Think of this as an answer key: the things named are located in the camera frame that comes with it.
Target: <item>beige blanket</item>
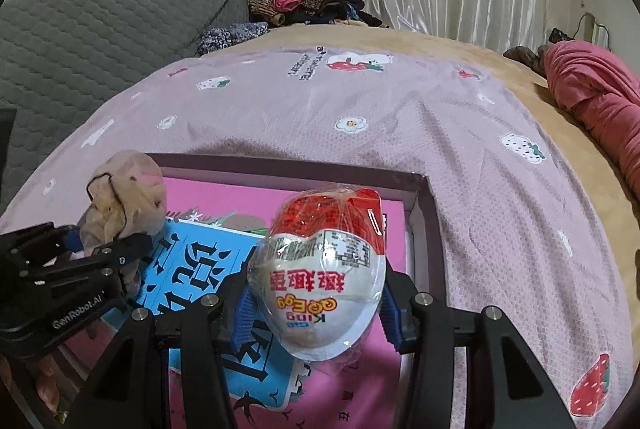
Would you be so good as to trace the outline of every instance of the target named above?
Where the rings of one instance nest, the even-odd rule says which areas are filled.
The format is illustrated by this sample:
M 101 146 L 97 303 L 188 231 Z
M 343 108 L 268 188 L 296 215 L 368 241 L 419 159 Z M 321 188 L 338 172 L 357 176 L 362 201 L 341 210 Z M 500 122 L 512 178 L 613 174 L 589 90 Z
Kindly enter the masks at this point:
M 327 46 L 361 51 L 431 55 L 480 64 L 490 69 L 529 111 L 574 167 L 600 216 L 625 286 L 632 322 L 634 360 L 640 359 L 640 301 L 636 250 L 640 248 L 640 211 L 617 168 L 594 141 L 555 105 L 546 81 L 494 51 L 448 39 L 379 28 L 346 25 L 294 26 L 234 47 L 236 51 L 294 46 Z

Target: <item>metal screw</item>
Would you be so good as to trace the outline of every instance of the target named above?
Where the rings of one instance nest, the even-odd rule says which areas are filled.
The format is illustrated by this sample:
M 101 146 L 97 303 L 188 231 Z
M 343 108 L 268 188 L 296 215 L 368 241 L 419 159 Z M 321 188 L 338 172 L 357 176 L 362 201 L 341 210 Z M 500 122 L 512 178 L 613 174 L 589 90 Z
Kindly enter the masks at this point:
M 146 308 L 136 308 L 131 312 L 131 317 L 134 321 L 144 321 L 149 315 L 149 310 Z
M 429 306 L 433 303 L 433 296 L 431 294 L 427 294 L 427 292 L 420 292 L 420 294 L 415 295 L 414 301 L 419 305 Z
M 488 306 L 484 311 L 484 314 L 492 321 L 497 321 L 500 317 L 502 317 L 502 310 L 500 310 L 497 306 Z
M 207 307 L 215 306 L 220 302 L 220 298 L 215 294 L 203 295 L 200 298 L 200 304 Z

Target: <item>power cord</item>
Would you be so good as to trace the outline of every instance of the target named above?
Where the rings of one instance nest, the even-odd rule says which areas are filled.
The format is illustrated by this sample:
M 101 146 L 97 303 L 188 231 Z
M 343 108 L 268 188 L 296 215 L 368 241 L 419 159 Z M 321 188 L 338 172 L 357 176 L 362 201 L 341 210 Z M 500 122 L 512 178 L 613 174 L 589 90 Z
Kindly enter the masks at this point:
M 575 32 L 572 35 L 572 38 L 575 39 L 575 36 L 578 35 L 578 32 L 580 32 L 580 26 L 582 25 L 582 20 L 587 16 L 591 16 L 593 18 L 594 27 L 602 28 L 607 32 L 607 50 L 611 51 L 611 32 L 609 31 L 606 25 L 602 23 L 598 23 L 596 21 L 596 17 L 591 12 L 585 12 L 583 15 L 580 16 L 580 19 L 578 20 L 578 28 L 575 29 Z

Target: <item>gray quilted mattress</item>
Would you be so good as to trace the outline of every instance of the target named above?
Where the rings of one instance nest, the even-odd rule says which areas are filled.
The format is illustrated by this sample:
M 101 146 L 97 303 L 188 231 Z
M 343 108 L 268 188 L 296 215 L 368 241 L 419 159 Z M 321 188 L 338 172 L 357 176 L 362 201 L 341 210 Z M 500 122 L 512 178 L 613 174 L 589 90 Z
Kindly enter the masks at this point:
M 0 6 L 0 108 L 15 106 L 17 117 L 0 213 L 103 102 L 193 56 L 210 24 L 248 18 L 246 0 L 6 0 Z

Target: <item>plastic wrapper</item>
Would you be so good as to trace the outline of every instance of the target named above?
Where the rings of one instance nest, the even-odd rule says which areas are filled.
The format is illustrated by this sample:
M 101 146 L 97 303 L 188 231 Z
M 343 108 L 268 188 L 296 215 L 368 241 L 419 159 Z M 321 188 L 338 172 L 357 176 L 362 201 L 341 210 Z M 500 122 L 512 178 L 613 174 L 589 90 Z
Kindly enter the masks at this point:
M 380 196 L 366 188 L 306 192 L 281 207 L 248 281 L 291 355 L 334 369 L 357 360 L 385 282 L 384 230 Z

